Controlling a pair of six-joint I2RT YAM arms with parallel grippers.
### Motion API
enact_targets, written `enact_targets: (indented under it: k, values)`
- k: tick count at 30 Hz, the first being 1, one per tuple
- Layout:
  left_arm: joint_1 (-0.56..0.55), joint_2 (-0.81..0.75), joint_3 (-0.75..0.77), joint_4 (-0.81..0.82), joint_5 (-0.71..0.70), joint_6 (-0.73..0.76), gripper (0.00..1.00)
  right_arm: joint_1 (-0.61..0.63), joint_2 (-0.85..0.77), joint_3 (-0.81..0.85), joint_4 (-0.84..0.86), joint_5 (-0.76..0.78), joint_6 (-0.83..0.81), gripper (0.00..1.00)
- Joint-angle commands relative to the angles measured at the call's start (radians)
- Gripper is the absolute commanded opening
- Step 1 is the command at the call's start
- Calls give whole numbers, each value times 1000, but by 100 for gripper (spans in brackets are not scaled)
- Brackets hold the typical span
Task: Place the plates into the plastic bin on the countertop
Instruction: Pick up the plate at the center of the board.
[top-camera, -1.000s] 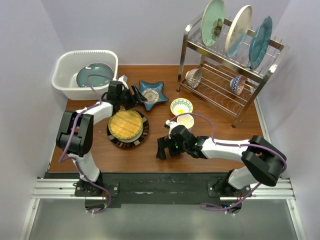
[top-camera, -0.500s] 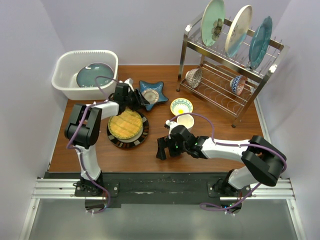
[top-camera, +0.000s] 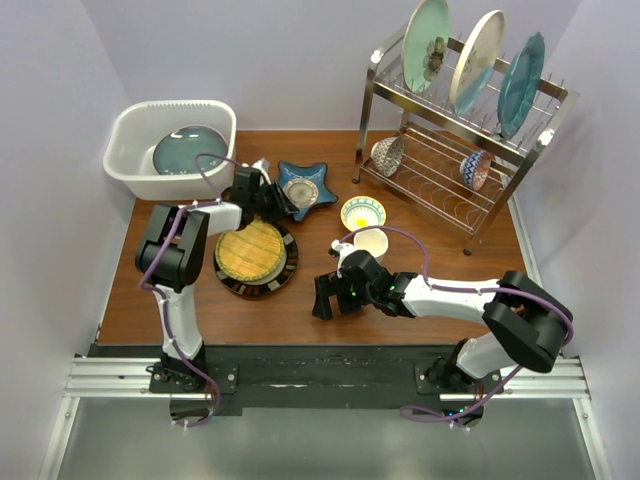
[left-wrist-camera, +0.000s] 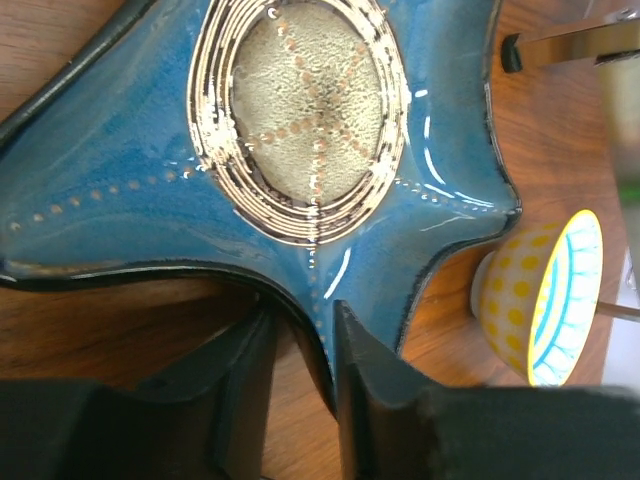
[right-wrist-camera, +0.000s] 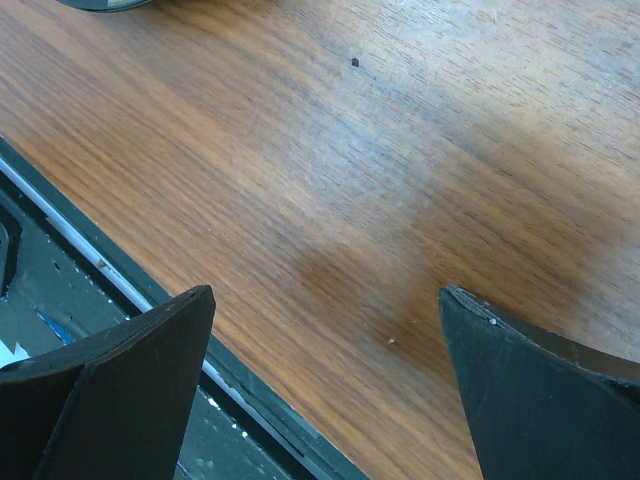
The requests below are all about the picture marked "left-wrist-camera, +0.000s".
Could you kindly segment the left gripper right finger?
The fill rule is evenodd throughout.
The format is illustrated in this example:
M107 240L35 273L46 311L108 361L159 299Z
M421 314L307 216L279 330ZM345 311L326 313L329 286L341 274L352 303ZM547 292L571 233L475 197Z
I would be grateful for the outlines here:
M346 479L635 479L639 397L620 387L446 387L334 305Z

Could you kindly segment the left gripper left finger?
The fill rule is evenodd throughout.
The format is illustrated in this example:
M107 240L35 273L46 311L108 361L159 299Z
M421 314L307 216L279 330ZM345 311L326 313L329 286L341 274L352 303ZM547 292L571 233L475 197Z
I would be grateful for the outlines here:
M252 312L132 390L1 384L5 479L257 479L276 326Z

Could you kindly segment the dark blue trivet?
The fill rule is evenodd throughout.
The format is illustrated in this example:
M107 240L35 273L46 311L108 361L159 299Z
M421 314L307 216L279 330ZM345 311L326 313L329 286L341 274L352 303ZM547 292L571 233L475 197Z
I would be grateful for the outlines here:
M428 282L521 200L498 1L127 1L1 125L1 281L213 273L280 300L335 403L334 306L400 351Z

